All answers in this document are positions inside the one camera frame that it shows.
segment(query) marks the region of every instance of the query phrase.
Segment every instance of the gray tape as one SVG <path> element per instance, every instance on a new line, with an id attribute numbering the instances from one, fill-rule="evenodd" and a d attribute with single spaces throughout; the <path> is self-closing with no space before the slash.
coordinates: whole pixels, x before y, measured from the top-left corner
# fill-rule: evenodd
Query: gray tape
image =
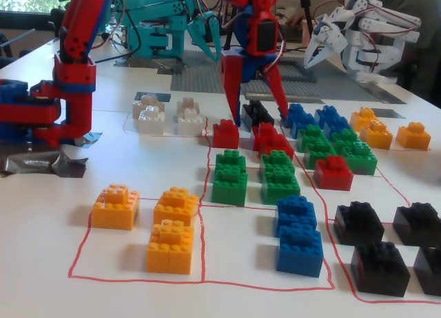
<path id="1" fill-rule="evenodd" d="M 0 141 L 0 173 L 41 173 L 61 178 L 82 178 L 88 159 L 71 159 L 61 149 L 32 143 Z"/>

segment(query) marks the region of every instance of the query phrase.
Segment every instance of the gray lego baseplate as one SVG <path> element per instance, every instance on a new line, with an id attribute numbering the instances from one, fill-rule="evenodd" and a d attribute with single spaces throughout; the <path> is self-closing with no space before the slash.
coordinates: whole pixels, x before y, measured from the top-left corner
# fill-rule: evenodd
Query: gray lego baseplate
<path id="1" fill-rule="evenodd" d="M 295 61 L 298 66 L 290 65 Z M 183 55 L 186 69 L 182 74 L 173 74 L 170 90 L 183 92 L 208 92 L 223 94 L 218 64 L 214 63 L 201 51 L 186 50 Z M 320 99 L 343 101 L 373 101 L 383 102 L 382 96 L 372 94 L 360 87 L 354 80 L 339 70 L 328 61 L 323 61 L 312 70 L 306 71 L 299 66 L 303 63 L 302 57 L 283 57 L 280 73 L 284 76 L 291 75 L 298 78 L 283 80 L 282 85 L 286 95 L 293 97 L 315 97 Z M 271 90 L 263 80 L 251 80 L 241 85 L 241 94 L 271 94 Z M 385 103 L 403 103 L 395 98 Z"/>

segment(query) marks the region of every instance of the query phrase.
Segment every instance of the lego brick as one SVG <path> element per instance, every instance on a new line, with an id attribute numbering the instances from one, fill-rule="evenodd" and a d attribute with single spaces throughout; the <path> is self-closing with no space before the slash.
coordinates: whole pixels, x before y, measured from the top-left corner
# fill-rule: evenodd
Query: lego brick
<path id="1" fill-rule="evenodd" d="M 241 174 L 237 182 L 222 181 L 219 171 L 213 183 L 212 202 L 232 206 L 244 206 L 247 194 L 248 175 Z"/>
<path id="2" fill-rule="evenodd" d="M 162 194 L 154 207 L 153 223 L 161 224 L 162 220 L 182 221 L 184 226 L 192 224 L 199 198 L 188 195 L 188 190 L 183 188 L 170 188 Z"/>
<path id="3" fill-rule="evenodd" d="M 147 108 L 141 101 L 133 102 L 133 119 L 138 120 L 141 111 L 144 111 Z"/>
<path id="4" fill-rule="evenodd" d="M 338 240 L 346 246 L 369 245 L 381 241 L 384 227 L 369 203 L 351 202 L 338 206 L 334 229 Z"/>
<path id="5" fill-rule="evenodd" d="M 181 118 L 184 117 L 185 109 L 195 109 L 199 114 L 199 103 L 195 102 L 193 97 L 184 97 L 182 102 L 176 103 L 176 115 Z"/>
<path id="6" fill-rule="evenodd" d="M 351 190 L 353 173 L 341 156 L 318 160 L 314 180 L 320 189 Z"/>
<path id="7" fill-rule="evenodd" d="M 170 246 L 168 273 L 189 275 L 192 269 L 194 229 L 185 227 L 180 244 Z"/>
<path id="8" fill-rule="evenodd" d="M 260 101 L 249 101 L 242 105 L 241 119 L 245 127 L 251 132 L 252 127 L 259 126 L 260 123 L 270 123 L 274 125 L 274 118 L 271 117 Z"/>
<path id="9" fill-rule="evenodd" d="M 274 134 L 269 140 L 262 140 L 258 157 L 269 155 L 273 150 L 283 150 L 291 160 L 294 158 L 294 149 L 283 134 Z"/>
<path id="10" fill-rule="evenodd" d="M 297 139 L 298 131 L 306 130 L 308 125 L 317 125 L 314 117 L 310 113 L 299 115 L 296 119 L 294 119 L 291 128 L 291 136 L 293 137 L 293 139 Z"/>
<path id="11" fill-rule="evenodd" d="M 403 297 L 410 273 L 392 242 L 356 246 L 351 270 L 359 292 Z"/>
<path id="12" fill-rule="evenodd" d="M 194 119 L 178 118 L 178 135 L 186 137 L 199 137 L 202 135 L 204 123 L 201 116 L 196 116 Z"/>
<path id="13" fill-rule="evenodd" d="M 441 249 L 420 248 L 413 269 L 426 295 L 441 296 Z"/>
<path id="14" fill-rule="evenodd" d="M 212 202 L 244 206 L 247 183 L 245 157 L 239 156 L 239 151 L 225 150 L 223 155 L 216 155 Z"/>
<path id="15" fill-rule="evenodd" d="M 345 117 L 340 117 L 336 115 L 332 118 L 326 119 L 325 125 L 323 126 L 323 133 L 326 138 L 330 138 L 333 133 L 340 133 L 342 130 L 350 130 L 351 126 Z"/>
<path id="16" fill-rule="evenodd" d="M 398 129 L 397 142 L 403 148 L 428 150 L 431 136 L 424 131 L 422 123 L 409 123 Z"/>
<path id="17" fill-rule="evenodd" d="M 405 246 L 438 247 L 441 244 L 441 219 L 429 203 L 397 208 L 393 228 Z"/>
<path id="18" fill-rule="evenodd" d="M 277 176 L 278 169 L 265 172 L 261 194 L 265 204 L 276 205 L 279 199 L 286 199 L 290 195 L 300 195 L 300 186 L 293 173 L 284 170 L 284 177 Z"/>
<path id="19" fill-rule="evenodd" d="M 352 148 L 356 143 L 360 142 L 357 133 L 354 130 L 348 129 L 342 130 L 340 134 L 333 133 L 329 140 L 337 155 L 341 155 L 343 153 L 344 147 Z"/>
<path id="20" fill-rule="evenodd" d="M 277 271 L 315 278 L 320 276 L 323 263 L 322 239 L 316 230 L 311 235 L 311 245 L 308 245 L 305 244 L 308 236 L 293 237 L 290 228 L 280 228 Z"/>
<path id="21" fill-rule="evenodd" d="M 374 175 L 378 160 L 365 142 L 357 142 L 352 148 L 344 147 L 342 157 L 355 175 Z"/>
<path id="22" fill-rule="evenodd" d="M 222 119 L 213 125 L 213 148 L 239 148 L 239 129 L 232 120 Z"/>
<path id="23" fill-rule="evenodd" d="M 247 172 L 245 157 L 239 155 L 237 150 L 226 149 L 222 154 L 216 155 L 216 170 L 223 169 L 224 165 L 238 166 L 241 173 Z"/>
<path id="24" fill-rule="evenodd" d="M 360 131 L 360 140 L 371 148 L 390 149 L 393 135 L 381 121 L 371 121 L 369 126 L 363 126 Z"/>
<path id="25" fill-rule="evenodd" d="M 318 125 L 308 125 L 305 130 L 299 130 L 297 134 L 296 147 L 298 152 L 305 152 L 306 145 L 328 141 Z"/>
<path id="26" fill-rule="evenodd" d="M 363 126 L 369 126 L 373 120 L 378 120 L 378 118 L 375 116 L 372 109 L 361 108 L 360 112 L 354 112 L 352 114 L 349 125 L 351 125 L 356 132 L 360 132 Z"/>
<path id="27" fill-rule="evenodd" d="M 316 121 L 317 125 L 323 129 L 325 127 L 326 119 L 334 116 L 338 116 L 338 112 L 335 107 L 333 106 L 323 106 L 322 110 L 316 110 L 316 113 L 314 115 L 314 120 Z"/>
<path id="28" fill-rule="evenodd" d="M 139 193 L 127 186 L 103 189 L 92 209 L 92 227 L 132 230 L 139 213 Z"/>
<path id="29" fill-rule="evenodd" d="M 260 151 L 263 141 L 269 141 L 270 138 L 277 135 L 277 130 L 270 123 L 260 123 L 254 126 L 251 131 L 251 146 L 253 151 Z"/>
<path id="30" fill-rule="evenodd" d="M 138 131 L 141 134 L 163 135 L 165 113 L 159 112 L 157 117 L 147 116 L 147 110 L 141 111 L 137 121 Z"/>
<path id="31" fill-rule="evenodd" d="M 282 126 L 285 128 L 292 128 L 294 119 L 298 116 L 305 114 L 303 107 L 299 103 L 291 103 L 288 108 L 288 117 L 286 119 L 282 118 Z"/>
<path id="32" fill-rule="evenodd" d="M 306 169 L 314 170 L 318 160 L 326 159 L 328 156 L 335 155 L 336 151 L 328 141 L 316 141 L 315 143 L 306 145 L 303 163 Z"/>
<path id="33" fill-rule="evenodd" d="M 182 221 L 163 220 L 154 225 L 147 247 L 146 271 L 189 275 L 194 228 Z"/>
<path id="34" fill-rule="evenodd" d="M 317 227 L 314 205 L 304 196 L 289 196 L 288 199 L 279 199 L 277 202 L 276 218 L 274 219 L 275 237 L 279 237 L 281 226 L 290 226 L 293 223 Z"/>
<path id="35" fill-rule="evenodd" d="M 143 95 L 139 101 L 133 103 L 133 119 L 139 119 L 141 111 L 144 111 L 148 106 L 156 106 L 159 112 L 165 112 L 165 104 L 158 102 L 158 98 L 153 95 Z"/>

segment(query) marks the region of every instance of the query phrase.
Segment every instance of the black cable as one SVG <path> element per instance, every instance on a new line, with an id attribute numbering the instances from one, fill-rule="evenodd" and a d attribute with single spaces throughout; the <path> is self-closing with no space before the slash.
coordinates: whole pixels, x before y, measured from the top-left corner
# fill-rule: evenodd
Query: black cable
<path id="1" fill-rule="evenodd" d="M 300 6 L 305 9 L 306 22 L 308 24 L 309 36 L 312 36 L 312 18 L 311 18 L 311 10 L 309 7 L 311 6 L 311 0 L 300 0 Z"/>
<path id="2" fill-rule="evenodd" d="M 137 47 L 135 50 L 133 50 L 133 51 L 131 51 L 131 52 L 128 52 L 127 54 L 120 54 L 120 55 L 115 56 L 115 57 L 109 57 L 109 58 L 101 59 L 101 60 L 99 60 L 99 61 L 96 61 L 95 64 L 103 63 L 103 62 L 105 62 L 105 61 L 113 61 L 114 59 L 119 59 L 119 58 L 123 58 L 123 57 L 130 57 L 130 56 L 132 56 L 135 52 L 137 52 L 139 49 L 141 49 L 142 41 L 141 41 L 141 36 L 140 36 L 140 34 L 139 34 L 138 28 L 136 27 L 135 23 L 133 22 L 132 16 L 130 16 L 130 13 L 129 13 L 129 11 L 127 10 L 127 8 L 125 9 L 125 13 L 126 13 L 128 19 L 129 19 L 129 21 L 130 21 L 130 24 L 133 26 L 133 29 L 135 30 L 136 36 L 138 37 L 138 43 L 139 43 L 139 44 L 138 44 L 138 47 Z"/>

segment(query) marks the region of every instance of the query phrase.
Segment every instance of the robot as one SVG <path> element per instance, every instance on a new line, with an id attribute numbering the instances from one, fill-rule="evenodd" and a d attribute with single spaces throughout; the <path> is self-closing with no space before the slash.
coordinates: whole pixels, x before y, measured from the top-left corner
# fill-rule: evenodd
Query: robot
<path id="1" fill-rule="evenodd" d="M 203 0 L 116 0 L 116 21 L 120 21 L 123 8 L 130 13 L 141 36 L 141 48 L 134 55 L 139 58 L 159 59 L 181 57 L 184 51 L 184 34 L 187 30 L 193 42 L 211 59 L 218 61 L 221 51 L 219 22 Z M 142 21 L 167 19 L 168 27 L 144 24 Z M 127 48 L 131 52 L 139 46 L 135 28 L 124 16 L 122 23 Z M 213 53 L 204 37 L 212 36 L 216 53 Z M 169 38 L 172 47 L 167 49 Z"/>
<path id="2" fill-rule="evenodd" d="M 347 73 L 360 82 L 395 83 L 396 78 L 384 77 L 380 71 L 397 64 L 405 43 L 415 43 L 420 36 L 416 32 L 421 26 L 419 18 L 385 9 L 376 0 L 345 0 L 344 7 L 318 20 L 305 53 L 305 67 L 343 52 Z M 390 37 L 393 45 L 376 44 L 371 35 Z M 321 43 L 325 47 L 313 57 Z"/>
<path id="3" fill-rule="evenodd" d="M 96 65 L 88 55 L 109 1 L 72 0 L 60 29 L 53 81 L 42 81 L 28 92 L 25 82 L 0 80 L 0 139 L 57 147 L 91 130 Z M 55 124 L 61 99 L 66 118 Z"/>
<path id="4" fill-rule="evenodd" d="M 238 14 L 223 28 L 232 28 L 241 48 L 223 50 L 220 57 L 220 76 L 236 125 L 240 125 L 240 84 L 252 79 L 263 79 L 279 105 L 283 117 L 287 116 L 287 100 L 283 91 L 278 62 L 285 50 L 285 39 L 277 54 L 280 32 L 277 18 L 271 8 L 277 0 L 226 0 L 238 8 Z"/>

